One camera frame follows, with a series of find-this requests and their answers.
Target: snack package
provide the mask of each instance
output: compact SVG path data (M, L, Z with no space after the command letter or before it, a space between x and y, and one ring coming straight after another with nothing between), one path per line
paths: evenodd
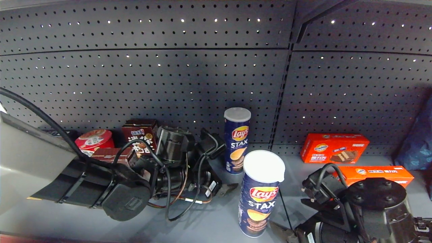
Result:
M92 154L92 158L112 163L119 150L120 148L99 148ZM127 148L121 153L117 163L122 163L129 167L134 167L137 161L138 157L135 150Z
M81 135L75 140L79 149L87 156L91 156L99 148L114 148L110 130L97 129Z
M309 133L301 157L305 163L354 164L368 144L361 134Z
M226 171L233 175L243 173L243 160L248 148L249 120L251 112L245 108L233 107L224 113L226 144Z
M133 119L128 120L121 127L126 141L132 141L134 139L145 140L153 151L156 151L157 146L157 130L158 122L155 119ZM144 154L150 154L150 151L142 143L134 143L131 148L135 150L138 158Z
M407 170L432 169L432 96L417 116L394 164Z
M340 166L339 169L348 186L366 178L384 177L407 187L414 179L403 166ZM333 173L333 176L339 179L336 172Z
M276 154L255 150L245 156L245 173L238 204L241 231L252 238L264 233L273 210L285 164Z

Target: lay's logo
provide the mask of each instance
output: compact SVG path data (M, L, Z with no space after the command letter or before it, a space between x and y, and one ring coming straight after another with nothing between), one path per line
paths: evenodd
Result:
M249 190L249 193L254 201L264 202L273 200L276 197L278 190L279 187L275 186L260 186L252 187Z
M327 144L318 144L318 145L314 148L314 150L317 151L317 152L322 152L322 151L325 151L327 148L328 148L328 145L327 145Z
M243 141L249 133L248 126L241 126L232 131L232 138L238 142Z

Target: pegboard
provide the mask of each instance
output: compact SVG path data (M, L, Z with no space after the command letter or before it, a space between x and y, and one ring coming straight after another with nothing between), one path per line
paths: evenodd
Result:
M310 23L294 50L432 54L432 6L359 1Z
M429 94L431 63L423 55L293 52L274 143L334 132L400 144Z
M288 48L295 1L69 1L2 11L1 54Z
M95 50L0 57L1 85L67 129L116 129L130 118L223 134L223 113L252 112L250 142L269 143L288 50ZM2 97L8 112L46 128Z

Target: orange box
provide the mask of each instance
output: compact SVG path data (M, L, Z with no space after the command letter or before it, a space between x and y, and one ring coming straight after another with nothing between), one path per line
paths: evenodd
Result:
M348 186L366 178L384 177L387 180L401 184L403 187L407 187L414 179L414 176L403 166L340 166L339 169ZM333 176L339 179L336 172L333 173Z
M368 144L361 134L309 133L301 157L305 163L354 164Z

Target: lay's stax chip can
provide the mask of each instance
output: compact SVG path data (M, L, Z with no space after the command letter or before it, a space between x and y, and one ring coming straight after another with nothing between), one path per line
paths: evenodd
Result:
M245 156L244 169L238 222L245 235L255 238L264 233L275 207L285 164L272 152L255 150Z
M233 175L238 175L243 172L243 159L248 148L251 112L245 108L233 107L225 111L224 117L226 170Z

